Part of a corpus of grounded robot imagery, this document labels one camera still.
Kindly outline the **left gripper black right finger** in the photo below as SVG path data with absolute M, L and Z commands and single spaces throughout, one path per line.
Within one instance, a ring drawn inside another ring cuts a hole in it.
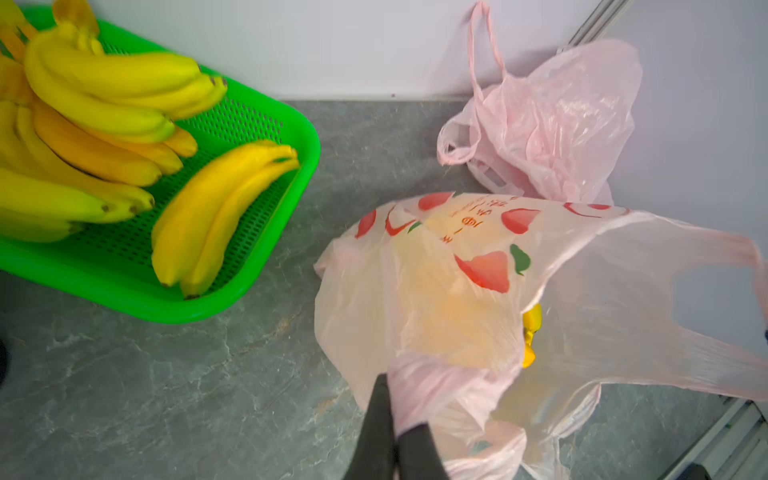
M 400 479 L 449 480 L 428 423 L 400 435 L 396 447 Z

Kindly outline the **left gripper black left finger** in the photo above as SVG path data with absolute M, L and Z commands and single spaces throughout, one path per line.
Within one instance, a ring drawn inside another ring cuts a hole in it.
M 392 480 L 396 441 L 387 375 L 377 376 L 344 480 Z

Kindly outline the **printed pink plastic bag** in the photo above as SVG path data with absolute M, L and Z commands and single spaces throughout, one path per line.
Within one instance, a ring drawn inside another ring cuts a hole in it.
M 498 194 L 384 204 L 316 262 L 318 344 L 366 424 L 351 478 L 565 479 L 605 384 L 763 401 L 767 362 L 679 325 L 679 275 L 767 265 L 743 236 Z

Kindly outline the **yellow banana bunch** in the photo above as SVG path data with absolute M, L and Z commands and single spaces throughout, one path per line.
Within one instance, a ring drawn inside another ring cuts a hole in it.
M 107 53 L 85 1 L 57 1 L 52 13 L 40 31 L 16 3 L 1 5 L 1 234 L 28 243 L 153 210 L 150 187 L 199 149 L 181 122 L 228 91 L 189 57 Z M 203 296 L 246 211 L 299 166 L 294 148 L 265 139 L 201 167 L 152 228 L 159 283 Z
M 541 329 L 542 326 L 542 308 L 540 304 L 536 304 L 531 310 L 525 312 L 522 316 L 523 321 L 523 335 L 525 342 L 525 350 L 523 356 L 522 367 L 527 369 L 536 360 L 536 354 L 532 348 L 534 335 Z

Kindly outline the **plain pink plastic bag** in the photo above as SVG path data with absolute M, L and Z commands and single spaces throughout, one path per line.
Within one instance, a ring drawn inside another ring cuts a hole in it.
M 467 165 L 496 194 L 610 205 L 608 178 L 634 130 L 643 70 L 621 40 L 571 48 L 519 78 L 488 35 L 499 83 L 473 95 L 439 131 L 437 159 Z

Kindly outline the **yellow banana bunch in basket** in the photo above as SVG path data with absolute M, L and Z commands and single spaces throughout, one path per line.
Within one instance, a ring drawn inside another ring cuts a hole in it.
M 57 1 L 52 13 L 40 31 L 16 3 L 1 5 L 1 234 L 28 243 L 153 210 L 150 187 L 199 149 L 181 122 L 228 91 L 189 57 L 107 53 L 85 1 Z M 246 211 L 299 166 L 294 148 L 265 139 L 201 167 L 152 228 L 159 283 L 203 296 Z

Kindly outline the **green plastic basket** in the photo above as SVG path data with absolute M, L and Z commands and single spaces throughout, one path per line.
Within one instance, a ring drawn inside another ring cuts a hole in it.
M 297 110 L 98 20 L 1 5 L 1 268 L 145 321 L 218 314 L 317 168 Z

